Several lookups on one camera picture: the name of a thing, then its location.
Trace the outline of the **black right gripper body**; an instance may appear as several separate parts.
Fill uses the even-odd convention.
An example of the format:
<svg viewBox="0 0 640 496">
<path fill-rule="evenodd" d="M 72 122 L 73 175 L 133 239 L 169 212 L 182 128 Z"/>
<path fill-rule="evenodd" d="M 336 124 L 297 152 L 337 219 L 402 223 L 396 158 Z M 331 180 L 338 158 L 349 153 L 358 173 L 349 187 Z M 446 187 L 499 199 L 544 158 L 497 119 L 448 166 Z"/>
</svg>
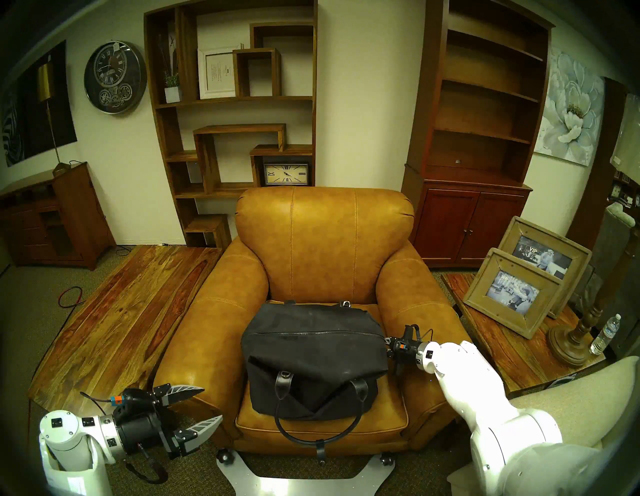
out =
<svg viewBox="0 0 640 496">
<path fill-rule="evenodd" d="M 419 348 L 422 345 L 423 341 L 421 338 L 410 339 L 403 337 L 401 338 L 401 349 L 396 350 L 396 356 L 403 357 L 405 359 L 405 366 L 413 365 L 421 363 L 421 359 L 417 358 L 419 353 Z"/>
</svg>

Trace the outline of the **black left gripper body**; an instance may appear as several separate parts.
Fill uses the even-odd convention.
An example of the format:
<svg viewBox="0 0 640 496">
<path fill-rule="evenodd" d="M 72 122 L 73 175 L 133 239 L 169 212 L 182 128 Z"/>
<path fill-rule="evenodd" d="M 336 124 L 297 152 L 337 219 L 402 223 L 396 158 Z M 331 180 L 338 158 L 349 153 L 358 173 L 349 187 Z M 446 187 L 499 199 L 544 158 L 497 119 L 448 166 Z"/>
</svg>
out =
<svg viewBox="0 0 640 496">
<path fill-rule="evenodd" d="M 178 428 L 177 414 L 165 407 L 149 411 L 131 411 L 128 406 L 115 408 L 115 426 L 126 455 L 143 448 L 164 447 L 169 457 L 179 456 L 179 448 L 172 441 Z"/>
</svg>

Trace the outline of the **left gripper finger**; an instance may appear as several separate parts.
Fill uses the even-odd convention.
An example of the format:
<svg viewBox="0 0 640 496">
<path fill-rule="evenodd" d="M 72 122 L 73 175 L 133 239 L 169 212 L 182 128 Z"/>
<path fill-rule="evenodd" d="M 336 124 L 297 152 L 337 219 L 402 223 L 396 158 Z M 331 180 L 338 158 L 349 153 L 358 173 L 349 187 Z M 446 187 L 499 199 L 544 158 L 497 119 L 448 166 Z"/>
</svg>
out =
<svg viewBox="0 0 640 496">
<path fill-rule="evenodd" d="M 210 439 L 222 423 L 223 415 L 197 422 L 191 427 L 183 427 L 173 432 L 173 442 L 177 446 L 179 456 L 188 456 L 199 450 Z"/>
<path fill-rule="evenodd" d="M 187 401 L 202 392 L 205 392 L 205 389 L 199 386 L 171 385 L 169 383 L 155 386 L 152 389 L 156 402 L 162 407 L 169 407 L 170 405 Z"/>
</svg>

